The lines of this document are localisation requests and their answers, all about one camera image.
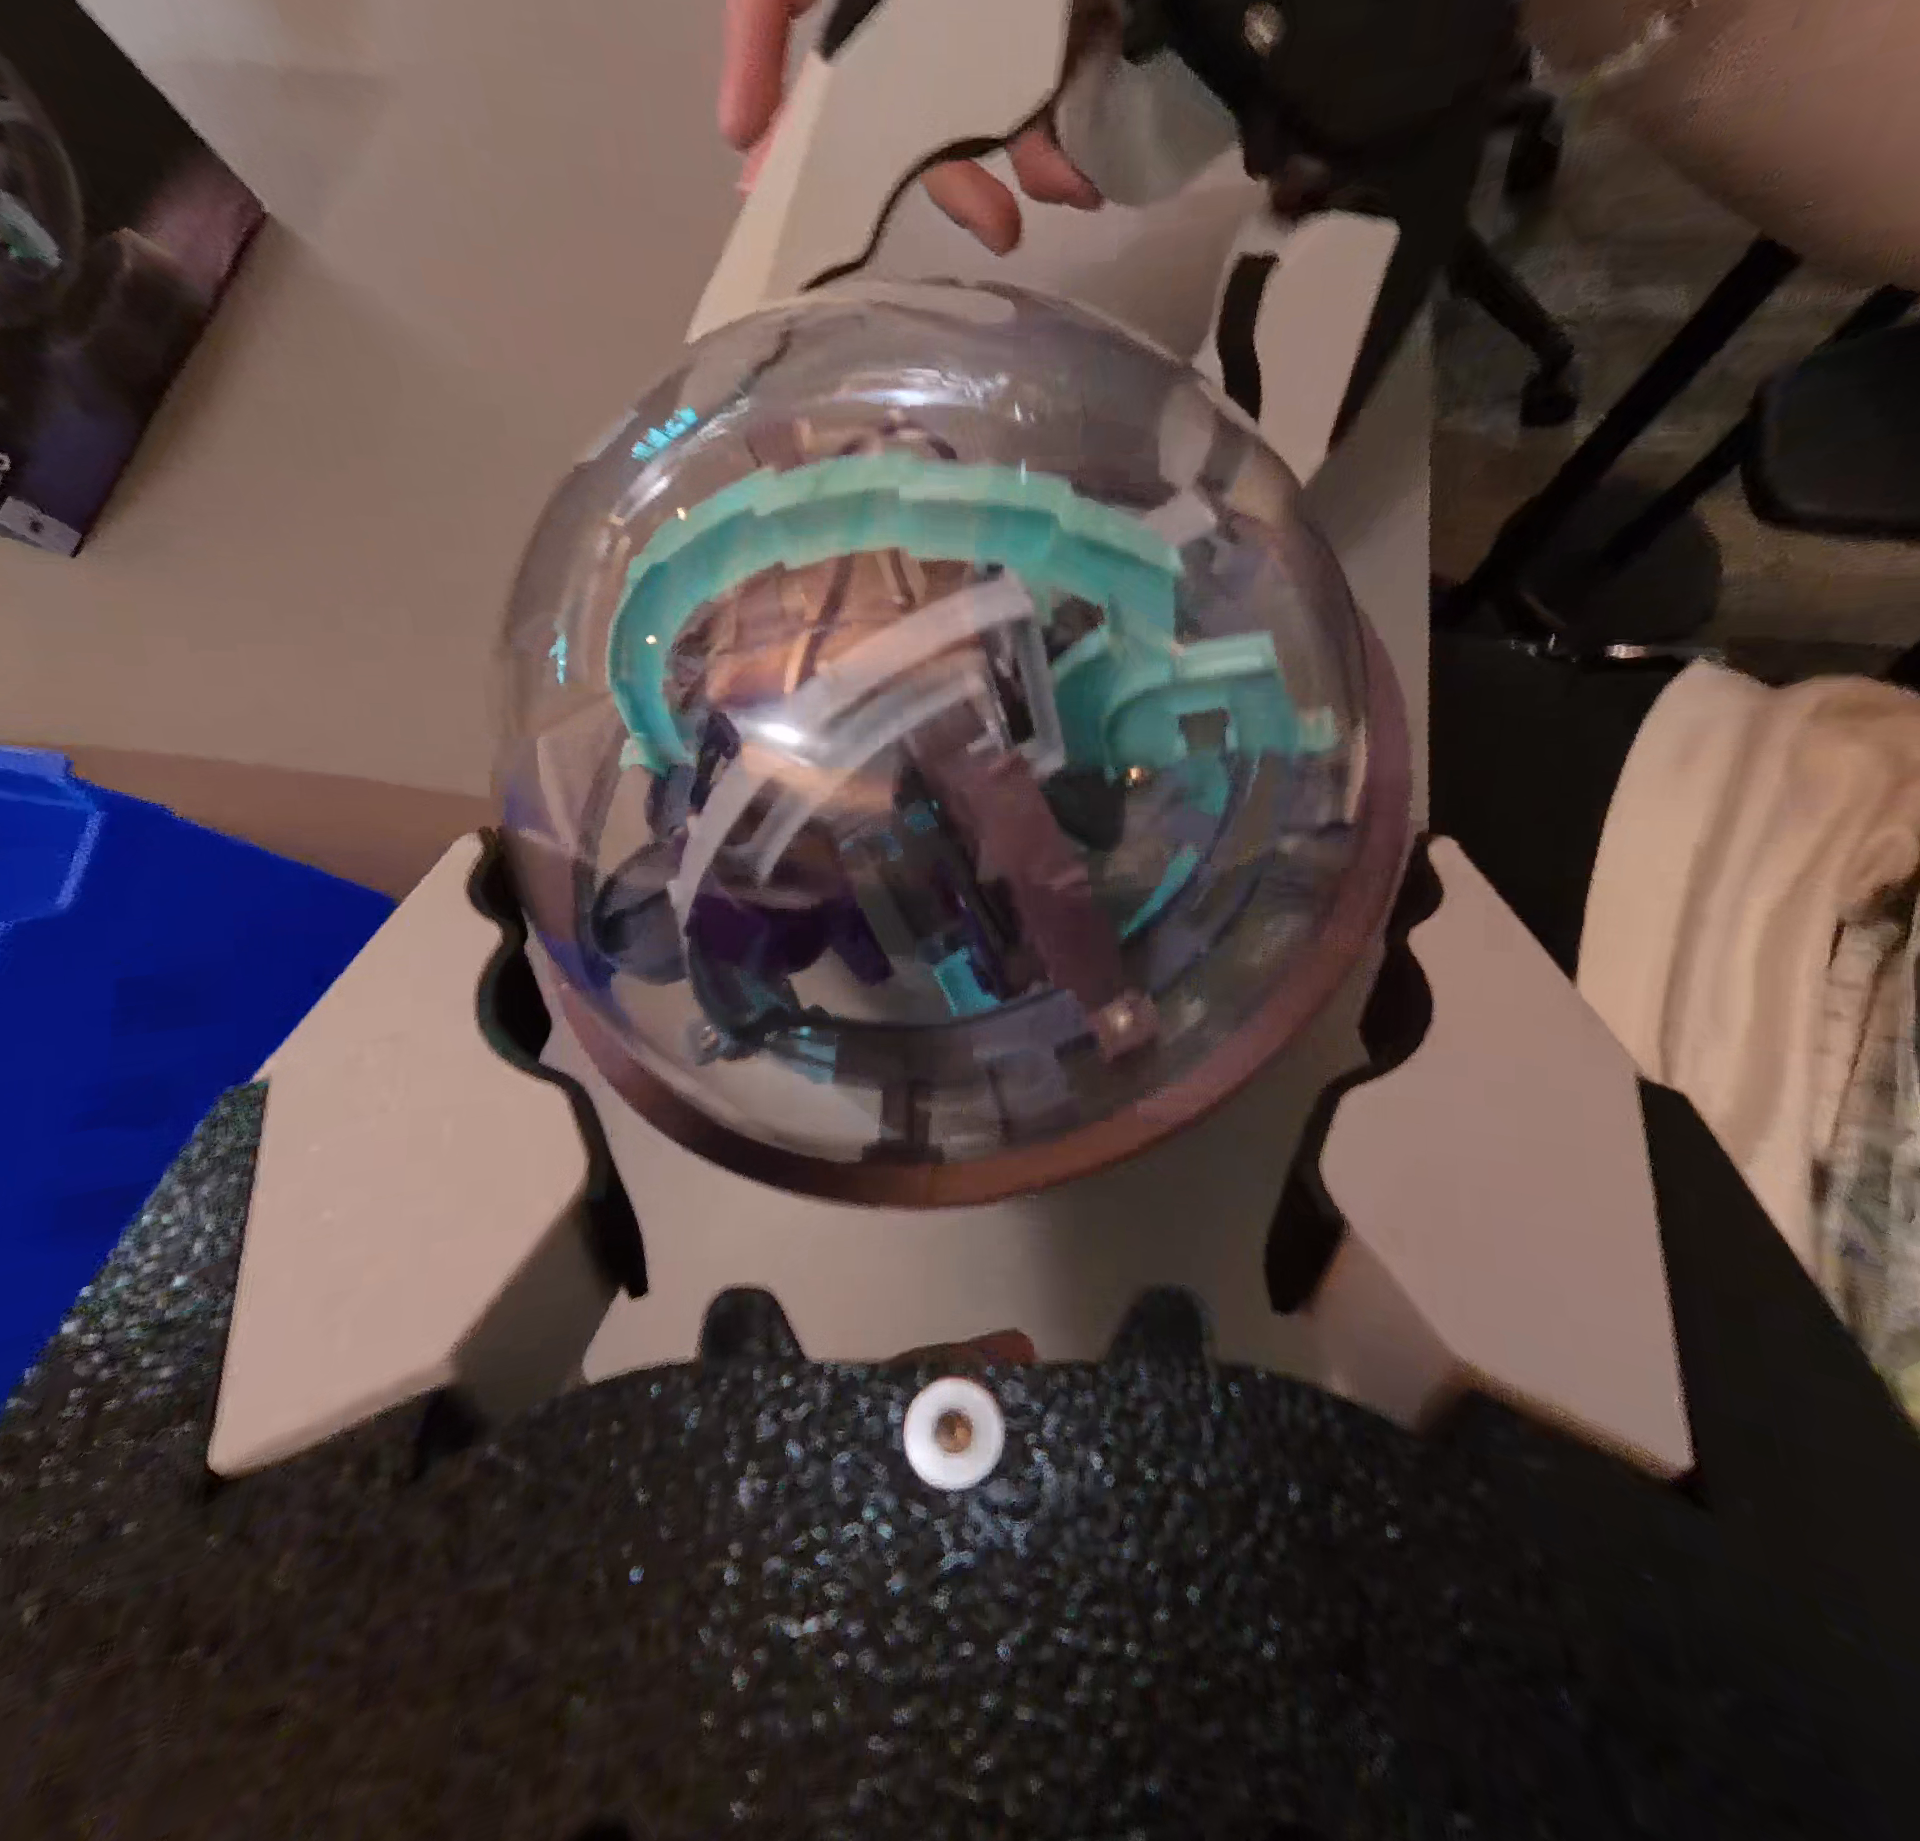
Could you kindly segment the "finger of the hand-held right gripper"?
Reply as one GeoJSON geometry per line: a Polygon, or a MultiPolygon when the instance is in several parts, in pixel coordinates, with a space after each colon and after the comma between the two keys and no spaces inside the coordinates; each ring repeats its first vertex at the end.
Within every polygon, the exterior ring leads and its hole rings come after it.
{"type": "Polygon", "coordinates": [[[1212,380],[1309,486],[1323,466],[1399,228],[1360,213],[1250,208],[1212,308],[1212,380]]]}
{"type": "Polygon", "coordinates": [[[777,111],[687,340],[858,275],[929,165],[1002,148],[1065,76],[1069,8],[839,0],[777,111]]]}

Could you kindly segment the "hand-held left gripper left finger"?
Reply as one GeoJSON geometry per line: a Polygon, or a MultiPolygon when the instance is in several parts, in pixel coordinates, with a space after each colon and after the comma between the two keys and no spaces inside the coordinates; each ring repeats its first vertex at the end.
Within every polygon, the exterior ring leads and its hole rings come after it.
{"type": "Polygon", "coordinates": [[[489,1427],[585,1387],[646,1249],[548,1037],[501,841],[465,835],[263,1066],[215,1478],[435,1396],[489,1427]]]}

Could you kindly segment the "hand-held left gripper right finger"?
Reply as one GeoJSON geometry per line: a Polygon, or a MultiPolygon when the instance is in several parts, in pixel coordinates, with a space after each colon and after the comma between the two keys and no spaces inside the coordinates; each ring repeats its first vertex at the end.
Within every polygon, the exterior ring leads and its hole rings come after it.
{"type": "Polygon", "coordinates": [[[1449,840],[1416,858],[1360,1042],[1265,1233],[1309,1380],[1408,1429],[1485,1396],[1687,1478],[1638,1071],[1449,840]]]}

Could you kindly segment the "clear plastic maze ball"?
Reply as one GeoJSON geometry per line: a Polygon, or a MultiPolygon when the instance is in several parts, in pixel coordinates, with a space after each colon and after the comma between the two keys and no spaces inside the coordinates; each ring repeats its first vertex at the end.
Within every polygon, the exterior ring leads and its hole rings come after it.
{"type": "Polygon", "coordinates": [[[1412,840],[1395,675],[1256,419],[942,280],[703,335],[565,473],[493,790],[617,1096],[879,1208],[1225,1104],[1374,951],[1412,840]]]}

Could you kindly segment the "dark maze ball box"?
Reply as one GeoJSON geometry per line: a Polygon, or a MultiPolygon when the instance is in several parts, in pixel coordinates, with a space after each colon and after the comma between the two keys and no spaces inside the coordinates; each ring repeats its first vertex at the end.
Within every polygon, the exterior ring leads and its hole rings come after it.
{"type": "Polygon", "coordinates": [[[267,224],[79,0],[4,0],[4,537],[73,555],[267,224]]]}

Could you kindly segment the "person's right hand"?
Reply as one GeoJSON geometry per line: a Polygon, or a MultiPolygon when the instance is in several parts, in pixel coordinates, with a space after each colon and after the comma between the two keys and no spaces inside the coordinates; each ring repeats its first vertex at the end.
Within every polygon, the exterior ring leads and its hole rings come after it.
{"type": "MultiPolygon", "coordinates": [[[[819,0],[725,0],[716,131],[740,156],[736,188],[750,192],[772,131],[780,120],[787,45],[819,0]]],[[[1092,182],[1060,148],[1049,124],[1036,118],[1009,145],[1010,182],[981,161],[942,161],[920,174],[929,203],[966,228],[992,254],[1010,254],[1022,239],[1022,203],[1075,213],[1105,208],[1092,182]]]]}

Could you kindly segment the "blue plastic bin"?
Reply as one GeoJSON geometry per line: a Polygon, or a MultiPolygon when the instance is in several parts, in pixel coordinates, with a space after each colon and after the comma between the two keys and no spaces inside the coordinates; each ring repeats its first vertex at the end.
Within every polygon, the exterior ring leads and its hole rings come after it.
{"type": "Polygon", "coordinates": [[[192,1139],[396,914],[4,750],[4,1396],[192,1139]]]}

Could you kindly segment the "patterned cloth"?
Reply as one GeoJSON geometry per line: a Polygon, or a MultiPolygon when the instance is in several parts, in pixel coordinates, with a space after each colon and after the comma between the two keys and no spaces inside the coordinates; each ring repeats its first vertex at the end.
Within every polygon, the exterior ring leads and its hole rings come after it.
{"type": "Polygon", "coordinates": [[[1809,1272],[1915,1424],[1915,882],[1835,938],[1809,1147],[1809,1272]]]}

